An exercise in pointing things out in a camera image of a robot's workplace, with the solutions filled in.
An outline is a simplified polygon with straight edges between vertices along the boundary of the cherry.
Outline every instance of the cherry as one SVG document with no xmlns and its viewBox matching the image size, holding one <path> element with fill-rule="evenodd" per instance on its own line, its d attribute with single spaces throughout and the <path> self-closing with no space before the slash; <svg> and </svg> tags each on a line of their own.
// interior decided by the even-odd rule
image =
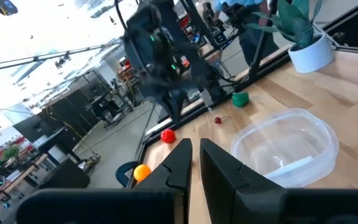
<svg viewBox="0 0 358 224">
<path fill-rule="evenodd" d="M 224 118 L 230 118 L 230 117 L 222 117 L 222 118 L 220 118 L 220 117 L 215 117 L 215 119 L 214 119 L 215 124 L 221 124 L 221 123 L 222 123 L 222 120 L 223 120 Z"/>
<path fill-rule="evenodd" d="M 215 124 L 221 124 L 221 123 L 222 123 L 222 118 L 216 117 L 216 118 L 214 119 L 214 122 L 215 122 Z"/>
</svg>

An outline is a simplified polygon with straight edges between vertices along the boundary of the red object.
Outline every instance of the red object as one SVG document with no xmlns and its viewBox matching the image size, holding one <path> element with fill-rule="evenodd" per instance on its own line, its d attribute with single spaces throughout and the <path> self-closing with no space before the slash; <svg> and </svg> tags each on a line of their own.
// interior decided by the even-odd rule
<svg viewBox="0 0 358 224">
<path fill-rule="evenodd" d="M 161 140 L 165 143 L 171 144 L 175 141 L 175 133 L 171 129 L 165 129 L 161 133 Z"/>
<path fill-rule="evenodd" d="M 186 26 L 189 24 L 189 22 L 190 22 L 190 17 L 189 17 L 189 15 L 185 15 L 185 16 L 183 16 L 183 17 L 179 20 L 179 27 L 180 27 L 181 29 L 185 29 Z"/>
<path fill-rule="evenodd" d="M 22 136 L 22 137 L 16 139 L 16 140 L 13 142 L 13 144 L 22 144 L 24 141 L 25 141 L 25 137 Z"/>
<path fill-rule="evenodd" d="M 126 61 L 125 61 L 125 66 L 128 66 L 128 67 L 132 66 L 128 59 L 126 59 Z"/>
<path fill-rule="evenodd" d="M 215 124 L 221 124 L 221 123 L 222 123 L 222 118 L 216 117 L 216 118 L 214 119 L 214 122 L 215 122 Z"/>
</svg>

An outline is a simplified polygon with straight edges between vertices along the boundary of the white pot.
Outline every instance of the white pot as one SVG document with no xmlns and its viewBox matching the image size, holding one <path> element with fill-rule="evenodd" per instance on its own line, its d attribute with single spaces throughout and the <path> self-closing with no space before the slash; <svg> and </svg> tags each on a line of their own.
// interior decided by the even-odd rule
<svg viewBox="0 0 358 224">
<path fill-rule="evenodd" d="M 288 49 L 293 66 L 299 73 L 317 71 L 334 60 L 334 52 L 326 34 L 316 34 L 315 37 L 319 37 L 319 40 L 305 49 L 292 51 L 294 46 Z"/>
</svg>

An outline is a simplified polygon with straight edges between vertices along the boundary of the workbench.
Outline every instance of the workbench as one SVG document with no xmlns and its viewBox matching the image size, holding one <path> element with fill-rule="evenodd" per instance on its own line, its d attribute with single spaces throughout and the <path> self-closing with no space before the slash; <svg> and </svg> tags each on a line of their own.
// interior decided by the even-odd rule
<svg viewBox="0 0 358 224">
<path fill-rule="evenodd" d="M 15 180 L 13 180 L 12 182 L 8 182 L 5 185 L 0 187 L 0 190 L 5 191 L 5 193 L 9 193 L 12 189 L 14 189 L 15 187 L 17 187 L 22 180 L 24 180 L 28 175 L 31 174 L 32 171 L 36 170 L 36 166 L 41 164 L 42 161 L 44 161 L 46 158 L 48 157 L 48 155 L 46 154 L 42 154 L 35 162 L 35 165 L 31 165 L 27 170 L 23 171 Z"/>
<path fill-rule="evenodd" d="M 261 67 L 274 56 L 286 51 L 281 48 L 263 59 Z M 236 79 L 247 75 L 239 74 Z M 200 139 L 208 138 L 230 152 L 233 137 L 251 124 L 269 119 L 271 115 L 288 108 L 303 108 L 325 121 L 339 139 L 339 153 L 334 170 L 326 177 L 308 185 L 308 188 L 358 189 L 358 54 L 335 51 L 335 61 L 317 72 L 297 73 L 291 62 L 261 78 L 244 91 L 250 102 L 235 108 L 231 100 L 205 112 L 179 127 L 173 144 L 155 140 L 142 147 L 140 162 L 153 170 L 183 139 L 190 138 L 193 145 L 191 171 L 191 197 L 189 223 L 211 223 L 203 184 L 200 177 Z M 203 104 L 200 99 L 184 108 L 183 114 Z M 230 117 L 215 124 L 215 117 Z M 157 135 L 170 119 L 148 130 L 146 136 Z"/>
</svg>

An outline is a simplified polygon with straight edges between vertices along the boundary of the black chair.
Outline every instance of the black chair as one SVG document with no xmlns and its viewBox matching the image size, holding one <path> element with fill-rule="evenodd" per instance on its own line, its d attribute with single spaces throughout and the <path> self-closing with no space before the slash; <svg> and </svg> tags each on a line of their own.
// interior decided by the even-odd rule
<svg viewBox="0 0 358 224">
<path fill-rule="evenodd" d="M 131 169 L 135 169 L 138 165 L 139 165 L 139 162 L 131 161 L 131 162 L 126 162 L 123 165 L 118 167 L 118 169 L 116 171 L 116 179 L 123 187 L 127 187 L 128 183 L 129 183 L 129 178 L 126 175 L 126 172 L 128 172 Z"/>
</svg>

